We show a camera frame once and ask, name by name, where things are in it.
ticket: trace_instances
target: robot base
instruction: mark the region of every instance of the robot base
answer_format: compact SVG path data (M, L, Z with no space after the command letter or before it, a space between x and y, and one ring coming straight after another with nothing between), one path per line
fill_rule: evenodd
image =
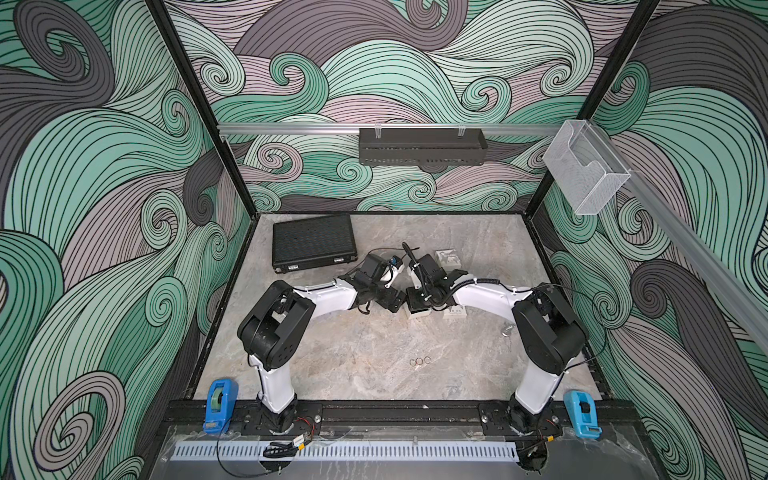
M530 413L525 407L520 405L520 402L515 398L513 393L509 397L509 424L511 427L518 431L520 435L528 435L538 428L539 419L549 412L549 402L539 413Z
M296 404L298 401L298 397L294 394L293 400L291 400L288 406L280 413L272 412L264 404L262 404L262 425L267 427L269 430L272 430L273 432L285 432L293 424L293 420L296 419Z

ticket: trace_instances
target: black metal frame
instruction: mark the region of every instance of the black metal frame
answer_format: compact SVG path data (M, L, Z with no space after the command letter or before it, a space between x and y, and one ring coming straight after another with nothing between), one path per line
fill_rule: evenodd
M616 42L616 46L611 52L611 56L605 63L605 66L600 71L598 79L592 85L592 89L587 95L587 99L584 100L584 104L581 106L581 110L576 116L577 120L590 120L594 116L594 113L598 111L600 103L608 93L608 89L614 83L614 79L621 73L621 69L627 62L632 50L634 49L637 40L640 38L640 34L643 32L645 25L650 21L650 17L654 14L656 7L659 5L660 0L640 0L632 12L632 16L627 23L627 27L621 33L621 37ZM536 210L544 202L544 197L547 196L550 187L554 183L554 178L547 171L544 178L541 179L536 191L528 202L528 207L523 214L527 218L532 218L536 214Z
M256 217L248 224L248 231L243 239L243 245L240 247L240 252L237 254L234 268L232 269L230 278L227 280L227 286L224 287L224 295L222 295L221 300L219 300L216 316L214 317L214 321L210 324L208 335L205 337L205 343L203 344L203 349L197 357L197 362L195 363L194 371L190 377L189 385L184 393L185 399L192 399L197 390L197 384L200 383L200 377L203 375L203 370L208 361L210 350L214 347L214 340L216 339L216 334L219 332L219 325L221 325L221 320L224 318L224 310L227 309L227 304L230 302L232 290L234 290L235 282L237 282L237 277L240 275L240 269L243 268L243 262L248 254L248 248L250 247L251 240L253 240L253 234L256 233L258 223L259 217Z
M166 43L166 46L170 52L171 57L174 60L175 65L178 68L180 76L190 92L192 102L194 103L200 117L203 120L204 126L211 136L214 147L223 162L223 165L227 169L227 173L235 186L240 199L243 201L246 212L248 213L251 221L249 230L243 246L240 249L238 258L233 269L233 272L228 280L227 286L224 291L224 295L218 306L217 315L211 324L210 331L208 333L205 345L200 352L200 356L197 360L194 373L190 379L189 386L187 388L187 394L185 400L176 400L169 403L164 417L157 429L155 439L152 444L152 455L150 458L146 458L144 468L139 478L148 478L151 467L154 465L154 461L157 458L157 454L165 440L165 435L169 426L172 425L197 425L201 424L205 415L205 401L190 400L197 389L200 376L202 375L207 357L210 354L210 349L213 345L215 336L217 334L219 325L221 323L224 310L226 308L228 299L232 293L235 281L240 272L240 268L243 265L246 253L248 251L253 234L257 227L259 218L259 212L257 211L255 204L253 203L250 194L248 193L247 186L240 176L240 172L237 166L237 161L234 158L229 145L219 135L217 120L215 118L213 109L205 98L203 89L200 85L200 81L195 75L194 68L191 64L183 45L181 44L180 37L171 21L170 15L164 4L163 0L145 0L147 7L149 8L153 19ZM640 33L645 28L645 25L650 21L656 6L660 0L640 0L637 8L635 9L632 17L630 18L627 27L618 39L616 47L611 52L611 57L606 63L603 71L598 76L595 85L591 89L587 96L584 105L581 108L577 118L589 119L591 118L598 106L602 102L603 97L607 94L608 88L614 82L614 79L621 71L625 61L629 57ZM524 212L518 211L506 211L506 212L422 212L422 211L404 211L404 212L359 212L360 214L521 214L523 216L525 226L528 229L531 239L535 245L535 248L541 258L542 263L545 266L547 274L553 283L558 283L558 276L554 271L554 267L546 254L543 244L536 232L536 229L532 223L532 218L538 208L543 203L543 200L549 191L553 183L552 176L547 172L541 183L538 185L538 189L534 193L533 197L528 202ZM295 211L290 212L292 214L338 214L348 213L339 211ZM585 347L585 355L591 356L592 352L589 347ZM659 461L653 443L648 437L643 428L643 424L637 416L637 411L631 402L610 400L606 398L611 397L611 391L607 383L604 380L602 371L596 362L591 362L590 369L592 371L595 382L598 384L598 388L601 391L604 399L597 402L598 415L603 422L619 422L630 423L637 428L638 434L640 434L643 447L647 454L647 457L654 464L660 478L667 478L667 472L664 469L663 464ZM422 406L427 405L429 408L424 409ZM507 435L506 429L493 432L489 429L498 427L504 428L503 425L499 425L498 422L493 420L493 412L499 412L500 409L505 409L507 405L506 401L484 401L484 402L464 402L464 401L418 401L418 402L397 402L397 401L361 401L361 402L343 402L343 401L315 401L315 402L303 402L299 401L298 409L305 409L307 412L310 409L321 408L322 412L335 412L342 413L342 415L326 416L323 415L322 424L325 426L343 426L343 424L355 424L355 425L370 425L377 424L382 425L387 422L394 422L394 424L401 425L405 420L403 418L393 419L395 412L402 412L404 408L408 408L409 414L412 416L411 424L429 424L429 425L455 425L451 419L461 418L465 420L463 425L473 425L479 428L483 428L488 435L497 435L498 432L502 432L502 435L509 437L510 440L521 439L515 438L513 435ZM233 427L243 428L251 422L253 415L257 409L260 409L258 401L239 401L233 414ZM564 410L562 402L552 403L553 413L562 419L562 425L569 425L568 415ZM491 419L490 422L483 422L481 418L485 416Z
M531 241L533 241L533 246L536 249L536 252L538 253L539 259L541 260L541 264L544 265L544 270L547 272L549 281L552 283L561 283L558 273L554 270L554 267L552 266L552 262L549 261L549 255L547 255L547 251L544 250L544 244L541 242L541 238L539 237L538 232L536 231L536 227L533 224L533 220L531 218L523 216L523 222L525 223L525 228L528 230L528 235L531 236ZM584 344L582 353L584 354L585 359L593 358L595 354L592 347L590 347L589 342ZM608 381L605 379L605 374L603 374L603 369L600 367L600 364L598 363L598 361L587 363L587 367L589 368L589 371L592 374L592 379L594 380L594 383L597 386L601 397L603 399L613 399L614 394L611 391L611 386L608 384Z
M541 437L520 436L508 430L502 413L507 402L501 400L425 400L425 401L377 401L377 400L307 400L298 401L298 413L308 419L319 415L315 435L325 439L346 439L362 437L364 428L358 427L469 427L483 431L484 435L504 437L508 442L516 442L518 447L536 443ZM641 441L644 455L650 460L659 478L666 480L667 471L658 457L650 436L637 414L632 402L626 400L603 400L595 403L598 418L603 425L629 425L635 429ZM145 459L139 480L149 477L157 456L166 439L168 429L179 425L202 426L205 419L206 402L204 400L176 400L168 409L155 432L151 455ZM238 400L232 414L230 430L243 435L258 435L265 440L285 439L274 435L260 426L260 413L263 410L258 400ZM546 436L561 427L571 426L568 412L563 402L552 402L549 417L556 416L558 424L551 424L552 430L542 432ZM288 435L293 437L308 429L302 422L297 422Z
M173 21L170 19L170 14L165 6L165 2L163 2L163 0L144 1L147 3L147 8L149 8L150 13L152 14L157 30L160 31L160 35L165 41L165 46L168 48L170 56L176 64L179 75L181 75L181 80L184 82L184 85L190 93L192 103L197 109L197 113L200 114L200 118L203 120L203 125L206 130L208 130L211 140L214 142L214 148L219 154L222 163L224 163L224 167L230 175L235 190L237 190L237 194L243 201L243 205L245 205L245 210L248 212L248 216L251 220L255 220L258 217L256 205L253 203L253 200L248 193L248 187L246 187L245 180L243 180L243 177L240 175L232 150L219 135L219 122L216 120L213 108L210 107L208 100L205 98L203 87L200 85L200 81L194 73L194 68L192 67L192 62L190 61L189 56L187 56L187 51L181 44L181 38L176 31L176 27L174 27Z

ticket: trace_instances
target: swirl pattern wallpaper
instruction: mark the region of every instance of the swirl pattern wallpaper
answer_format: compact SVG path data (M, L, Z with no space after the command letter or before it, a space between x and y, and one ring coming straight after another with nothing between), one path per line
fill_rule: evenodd
M0 3L0 472L135 478L250 219L143 0Z
M636 2L167 4L219 122L560 124ZM490 137L482 166L421 170L361 166L352 136L229 137L261 211L522 212L550 141Z
M768 308L768 2L701 3L650 21L593 120ZM764 479L765 352L632 193L579 217L553 186L534 223L671 478Z

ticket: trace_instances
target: red wire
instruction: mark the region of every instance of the red wire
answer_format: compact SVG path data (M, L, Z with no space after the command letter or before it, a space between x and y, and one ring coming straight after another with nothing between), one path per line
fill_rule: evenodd
M310 421L305 419L304 417L296 417L299 420L303 420L306 423L306 426L308 426L311 429L310 437L315 436L315 425L310 424Z

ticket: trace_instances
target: gray marble surface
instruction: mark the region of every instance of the gray marble surface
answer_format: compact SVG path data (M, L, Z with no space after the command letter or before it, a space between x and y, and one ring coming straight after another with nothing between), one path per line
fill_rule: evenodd
M308 215L263 215L200 378L195 399L205 399L210 384L236 379L240 399L255 399L260 389L247 365L237 327L274 281L296 286L326 283L353 265L335 265L278 275L273 272L272 225ZM548 281L519 215L352 215L360 259L377 247L405 241L417 256L456 249L462 269L498 278L507 285L533 286ZM378 252L386 255L389 252ZM395 286L409 286L408 275ZM391 313L372 303L371 314L334 312L310 322L290 361L293 387L301 399L508 399L520 382L528 357L517 330L503 337L505 321L468 308L465 319L441 313L409 320L403 306ZM429 356L428 365L410 360ZM586 366L570 370L556 399L569 389L600 398Z

